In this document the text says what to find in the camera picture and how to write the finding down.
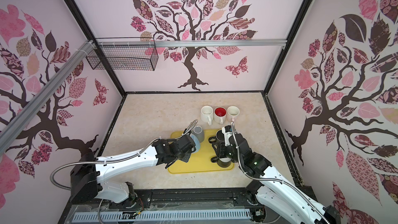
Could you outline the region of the pale pink mug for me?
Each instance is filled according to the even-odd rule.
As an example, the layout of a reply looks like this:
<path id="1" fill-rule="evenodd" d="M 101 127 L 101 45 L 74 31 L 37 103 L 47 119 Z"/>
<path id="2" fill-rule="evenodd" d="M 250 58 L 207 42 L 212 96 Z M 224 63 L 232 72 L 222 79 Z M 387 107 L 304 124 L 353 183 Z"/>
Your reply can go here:
<path id="1" fill-rule="evenodd" d="M 236 106 L 229 106 L 227 108 L 227 120 L 233 122 L 237 119 L 240 114 L 240 109 Z"/>

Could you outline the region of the white mug red interior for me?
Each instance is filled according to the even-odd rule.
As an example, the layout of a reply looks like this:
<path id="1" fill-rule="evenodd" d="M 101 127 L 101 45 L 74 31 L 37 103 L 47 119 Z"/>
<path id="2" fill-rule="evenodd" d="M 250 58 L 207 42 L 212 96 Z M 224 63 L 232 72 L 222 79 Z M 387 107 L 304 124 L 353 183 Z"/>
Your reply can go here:
<path id="1" fill-rule="evenodd" d="M 224 107 L 217 107 L 214 110 L 214 121 L 220 125 L 226 122 L 227 110 Z"/>

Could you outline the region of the white ribbed-base mug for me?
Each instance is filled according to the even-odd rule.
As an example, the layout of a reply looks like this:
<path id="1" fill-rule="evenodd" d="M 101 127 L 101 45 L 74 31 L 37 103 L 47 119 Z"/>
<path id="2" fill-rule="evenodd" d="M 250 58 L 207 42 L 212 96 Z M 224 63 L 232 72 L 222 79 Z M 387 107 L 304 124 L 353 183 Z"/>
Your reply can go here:
<path id="1" fill-rule="evenodd" d="M 211 106 L 203 106 L 201 108 L 201 120 L 208 125 L 212 125 L 214 119 L 214 110 Z"/>

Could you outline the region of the light blue mug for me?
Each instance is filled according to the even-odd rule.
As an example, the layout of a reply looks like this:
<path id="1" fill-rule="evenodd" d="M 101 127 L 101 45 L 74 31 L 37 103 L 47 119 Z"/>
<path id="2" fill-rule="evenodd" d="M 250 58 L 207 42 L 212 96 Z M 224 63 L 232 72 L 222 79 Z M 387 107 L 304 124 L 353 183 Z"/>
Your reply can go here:
<path id="1" fill-rule="evenodd" d="M 195 147 L 192 148 L 192 153 L 197 153 L 201 148 L 201 143 L 200 143 L 199 139 L 193 133 L 190 134 L 190 137 L 193 139 L 194 144 L 195 144 Z"/>

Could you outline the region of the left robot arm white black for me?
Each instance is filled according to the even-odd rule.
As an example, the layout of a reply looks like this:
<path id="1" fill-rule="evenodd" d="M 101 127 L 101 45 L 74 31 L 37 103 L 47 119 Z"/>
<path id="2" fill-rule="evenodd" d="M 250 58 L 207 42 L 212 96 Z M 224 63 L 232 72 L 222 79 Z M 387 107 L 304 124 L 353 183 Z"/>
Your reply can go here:
<path id="1" fill-rule="evenodd" d="M 121 203 L 134 197 L 131 183 L 115 183 L 113 177 L 132 170 L 164 164 L 169 168 L 176 161 L 187 163 L 196 152 L 196 143 L 189 135 L 178 139 L 156 139 L 147 148 L 110 157 L 93 157 L 74 166 L 70 173 L 70 201 L 80 204 L 92 199 Z"/>

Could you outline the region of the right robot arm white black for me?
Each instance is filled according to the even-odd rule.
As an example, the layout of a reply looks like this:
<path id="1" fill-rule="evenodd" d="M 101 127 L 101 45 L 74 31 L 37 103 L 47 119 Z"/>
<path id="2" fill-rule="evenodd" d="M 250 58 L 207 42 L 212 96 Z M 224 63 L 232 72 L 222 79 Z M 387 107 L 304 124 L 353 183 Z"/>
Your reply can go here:
<path id="1" fill-rule="evenodd" d="M 341 223 L 335 207 L 325 207 L 288 182 L 269 160 L 251 150 L 241 134 L 228 132 L 221 141 L 226 146 L 222 154 L 251 179 L 246 187 L 250 203 L 267 206 L 291 224 Z"/>

